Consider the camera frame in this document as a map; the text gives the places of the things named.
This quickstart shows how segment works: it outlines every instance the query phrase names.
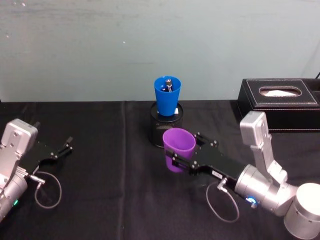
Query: blue led light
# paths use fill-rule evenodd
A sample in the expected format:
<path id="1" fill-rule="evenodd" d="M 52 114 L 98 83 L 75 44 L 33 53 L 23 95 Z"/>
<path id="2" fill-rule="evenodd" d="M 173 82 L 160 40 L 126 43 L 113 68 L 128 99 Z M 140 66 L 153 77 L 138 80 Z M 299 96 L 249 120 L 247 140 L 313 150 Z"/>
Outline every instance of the blue led light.
<path id="1" fill-rule="evenodd" d="M 256 199 L 252 196 L 248 196 L 245 200 L 247 200 L 251 204 L 257 204 Z"/>

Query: wall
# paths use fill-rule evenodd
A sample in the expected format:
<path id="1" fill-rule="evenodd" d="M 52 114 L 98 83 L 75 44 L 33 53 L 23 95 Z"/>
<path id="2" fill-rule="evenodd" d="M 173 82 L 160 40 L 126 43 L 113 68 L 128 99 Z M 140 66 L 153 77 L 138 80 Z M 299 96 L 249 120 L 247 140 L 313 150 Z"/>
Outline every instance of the wall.
<path id="1" fill-rule="evenodd" d="M 235 99 L 243 78 L 315 77 L 319 0 L 1 0 L 2 101 Z"/>

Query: black table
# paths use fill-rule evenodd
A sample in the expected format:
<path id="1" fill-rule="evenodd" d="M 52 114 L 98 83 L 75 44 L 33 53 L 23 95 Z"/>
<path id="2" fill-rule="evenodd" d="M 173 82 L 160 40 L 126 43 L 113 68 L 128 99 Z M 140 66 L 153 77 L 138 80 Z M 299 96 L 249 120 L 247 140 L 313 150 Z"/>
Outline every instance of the black table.
<path id="1" fill-rule="evenodd" d="M 283 218 L 236 197 L 240 219 L 221 222 L 205 190 L 213 178 L 170 172 L 163 149 L 149 143 L 151 102 L 0 103 L 0 132 L 20 118 L 41 122 L 38 140 L 60 147 L 73 136 L 74 151 L 63 166 L 50 167 L 62 184 L 58 207 L 36 205 L 31 184 L 0 224 L 6 240 L 286 240 Z M 186 101 L 183 127 L 219 140 L 225 155 L 253 164 L 242 144 L 233 101 Z M 275 159 L 289 183 L 320 183 L 320 134 L 273 134 Z M 211 203 L 233 218 L 231 201 L 214 188 Z"/>

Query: tissue box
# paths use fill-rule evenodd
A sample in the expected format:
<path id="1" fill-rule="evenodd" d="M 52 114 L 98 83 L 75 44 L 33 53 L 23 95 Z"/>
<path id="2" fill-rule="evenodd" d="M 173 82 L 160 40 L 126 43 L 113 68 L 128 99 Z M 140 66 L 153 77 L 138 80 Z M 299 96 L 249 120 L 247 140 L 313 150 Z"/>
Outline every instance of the tissue box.
<path id="1" fill-rule="evenodd" d="M 266 114 L 270 132 L 320 132 L 320 79 L 243 79 L 237 107 Z"/>

